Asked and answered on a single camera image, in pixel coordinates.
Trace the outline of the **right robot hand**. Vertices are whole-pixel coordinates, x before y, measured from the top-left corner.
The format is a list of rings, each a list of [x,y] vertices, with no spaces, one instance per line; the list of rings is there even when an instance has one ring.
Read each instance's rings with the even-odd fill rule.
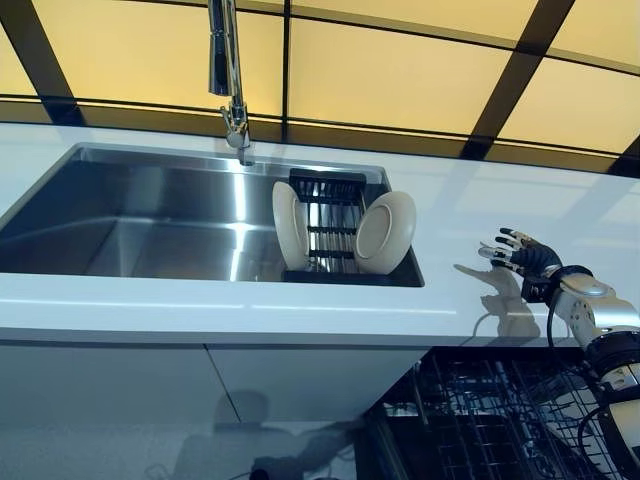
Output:
[[[497,246],[481,244],[478,254],[493,266],[503,267],[522,277],[550,277],[563,264],[549,246],[517,230],[502,227],[495,237]]]

